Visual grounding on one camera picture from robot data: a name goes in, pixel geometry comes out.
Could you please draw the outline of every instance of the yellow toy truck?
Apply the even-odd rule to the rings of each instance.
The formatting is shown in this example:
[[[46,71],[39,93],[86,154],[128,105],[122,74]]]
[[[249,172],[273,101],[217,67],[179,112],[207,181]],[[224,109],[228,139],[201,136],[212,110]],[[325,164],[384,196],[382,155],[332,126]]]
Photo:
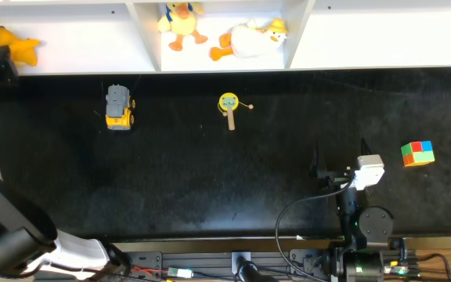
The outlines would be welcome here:
[[[135,100],[130,91],[121,85],[111,85],[107,89],[106,123],[111,130],[130,130],[135,123],[133,110]]]

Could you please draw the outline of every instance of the duck's yellow hat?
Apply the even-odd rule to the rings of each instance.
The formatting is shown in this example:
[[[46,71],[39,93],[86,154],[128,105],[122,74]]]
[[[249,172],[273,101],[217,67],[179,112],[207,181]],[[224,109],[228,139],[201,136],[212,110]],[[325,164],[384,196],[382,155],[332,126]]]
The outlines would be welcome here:
[[[279,33],[287,33],[288,30],[285,28],[285,22],[279,18],[275,18],[271,25],[267,27],[268,31],[274,31]]]

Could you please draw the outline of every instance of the rubik's cube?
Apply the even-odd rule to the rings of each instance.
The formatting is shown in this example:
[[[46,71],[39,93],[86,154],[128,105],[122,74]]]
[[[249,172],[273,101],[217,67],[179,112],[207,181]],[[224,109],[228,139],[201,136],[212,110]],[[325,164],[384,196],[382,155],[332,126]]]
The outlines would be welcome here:
[[[435,161],[431,141],[411,142],[401,147],[405,166],[426,165]]]

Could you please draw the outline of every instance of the black table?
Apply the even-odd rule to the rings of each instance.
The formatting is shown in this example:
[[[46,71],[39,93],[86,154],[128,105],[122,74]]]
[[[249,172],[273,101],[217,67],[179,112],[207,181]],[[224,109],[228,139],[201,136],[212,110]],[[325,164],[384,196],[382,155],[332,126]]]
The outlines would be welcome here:
[[[135,128],[112,132],[105,94],[132,90]],[[253,110],[218,109],[235,92]],[[451,68],[245,74],[22,77],[0,95],[5,182],[63,231],[107,240],[272,236],[281,209],[320,193],[316,143],[330,169],[360,139],[385,174],[366,190],[401,236],[451,235]],[[432,141],[436,162],[404,168],[400,147]],[[300,204],[282,234],[336,237],[334,199]]]

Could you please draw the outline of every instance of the yellow star plush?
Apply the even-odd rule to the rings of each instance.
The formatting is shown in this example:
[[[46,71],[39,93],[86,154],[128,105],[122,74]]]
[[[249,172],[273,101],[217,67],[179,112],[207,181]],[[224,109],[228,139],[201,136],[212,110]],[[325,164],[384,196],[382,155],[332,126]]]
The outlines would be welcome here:
[[[0,27],[0,47],[8,46],[10,59],[13,62],[26,63],[29,66],[38,64],[38,56],[34,47],[39,45],[39,41],[35,39],[19,39],[13,35],[5,27]]]

